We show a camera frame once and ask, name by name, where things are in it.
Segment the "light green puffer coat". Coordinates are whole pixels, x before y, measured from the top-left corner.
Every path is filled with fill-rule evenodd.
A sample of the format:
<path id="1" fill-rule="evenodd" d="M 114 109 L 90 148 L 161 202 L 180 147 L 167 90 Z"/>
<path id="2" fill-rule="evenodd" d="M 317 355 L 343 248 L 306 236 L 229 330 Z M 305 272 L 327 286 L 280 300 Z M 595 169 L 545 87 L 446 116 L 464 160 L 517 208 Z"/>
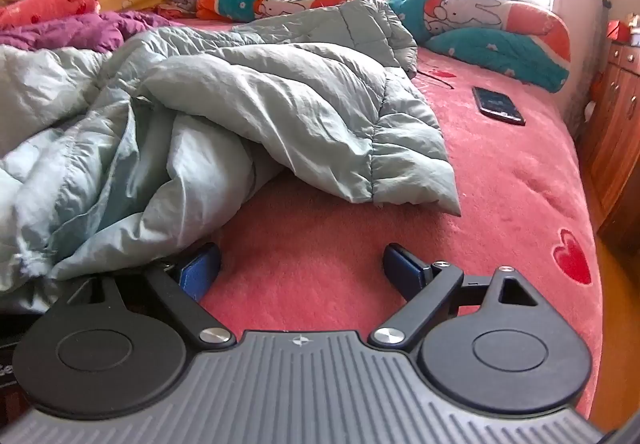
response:
<path id="1" fill-rule="evenodd" d="M 1 50 L 1 308 L 222 227 L 282 168 L 354 204 L 460 211 L 416 41 L 382 0 L 111 53 Z"/>

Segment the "black smartphone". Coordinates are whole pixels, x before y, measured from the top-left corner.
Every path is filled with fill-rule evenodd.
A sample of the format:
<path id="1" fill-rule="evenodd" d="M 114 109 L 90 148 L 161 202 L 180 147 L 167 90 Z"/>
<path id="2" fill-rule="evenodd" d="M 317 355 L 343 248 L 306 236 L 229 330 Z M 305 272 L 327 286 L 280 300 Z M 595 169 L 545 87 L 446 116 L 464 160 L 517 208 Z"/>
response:
<path id="1" fill-rule="evenodd" d="M 480 114 L 510 125 L 526 125 L 524 116 L 506 94 L 480 87 L 473 87 L 472 93 Z"/>

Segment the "brown wooden dresser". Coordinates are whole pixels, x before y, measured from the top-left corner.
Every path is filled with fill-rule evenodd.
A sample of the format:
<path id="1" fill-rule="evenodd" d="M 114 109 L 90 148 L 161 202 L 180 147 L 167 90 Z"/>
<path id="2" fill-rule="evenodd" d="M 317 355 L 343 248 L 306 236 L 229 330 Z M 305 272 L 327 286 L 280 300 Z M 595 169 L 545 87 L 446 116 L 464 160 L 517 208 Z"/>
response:
<path id="1" fill-rule="evenodd" d="M 612 43 L 596 97 L 579 144 L 594 230 L 608 245 L 636 253 L 640 145 L 637 47 Z"/>

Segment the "colourful cartoon rolled quilt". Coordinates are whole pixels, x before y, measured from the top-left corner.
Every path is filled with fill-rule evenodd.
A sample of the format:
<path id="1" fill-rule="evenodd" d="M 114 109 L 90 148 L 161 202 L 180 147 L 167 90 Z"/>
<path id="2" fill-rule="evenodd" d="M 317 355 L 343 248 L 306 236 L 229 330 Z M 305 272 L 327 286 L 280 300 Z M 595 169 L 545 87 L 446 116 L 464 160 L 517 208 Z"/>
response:
<path id="1" fill-rule="evenodd" d="M 202 20 L 248 23 L 351 0 L 198 0 Z M 570 74 L 570 34 L 554 13 L 513 0 L 384 0 L 416 43 L 552 93 Z"/>

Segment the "purple puffer jacket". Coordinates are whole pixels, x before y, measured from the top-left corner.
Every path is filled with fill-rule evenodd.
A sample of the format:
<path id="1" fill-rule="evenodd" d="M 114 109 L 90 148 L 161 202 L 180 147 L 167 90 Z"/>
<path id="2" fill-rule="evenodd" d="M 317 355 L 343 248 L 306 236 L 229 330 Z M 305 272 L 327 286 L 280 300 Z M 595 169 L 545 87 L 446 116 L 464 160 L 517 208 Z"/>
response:
<path id="1" fill-rule="evenodd" d="M 26 51 L 70 47 L 107 53 L 137 34 L 173 25 L 177 22 L 155 13 L 87 13 L 24 26 L 2 26 L 1 43 Z"/>

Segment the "pink red pillow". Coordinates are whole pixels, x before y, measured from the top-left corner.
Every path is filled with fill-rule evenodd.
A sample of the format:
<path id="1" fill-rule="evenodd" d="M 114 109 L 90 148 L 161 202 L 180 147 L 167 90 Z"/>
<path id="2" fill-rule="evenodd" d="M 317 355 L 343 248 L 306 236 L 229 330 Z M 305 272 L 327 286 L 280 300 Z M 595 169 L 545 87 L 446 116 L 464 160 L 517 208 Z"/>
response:
<path id="1" fill-rule="evenodd" d="M 25 26 L 100 10 L 100 0 L 19 0 L 1 9 L 1 26 Z"/>

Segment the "red box on dresser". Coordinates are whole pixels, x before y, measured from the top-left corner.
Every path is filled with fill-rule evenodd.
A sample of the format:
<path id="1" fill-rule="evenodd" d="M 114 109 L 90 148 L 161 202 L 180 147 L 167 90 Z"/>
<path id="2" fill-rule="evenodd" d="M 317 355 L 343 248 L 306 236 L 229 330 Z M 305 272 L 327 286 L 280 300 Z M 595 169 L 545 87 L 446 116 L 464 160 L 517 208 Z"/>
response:
<path id="1" fill-rule="evenodd" d="M 616 44 L 628 44 L 630 41 L 630 27 L 627 22 L 611 20 L 606 28 L 606 38 Z"/>

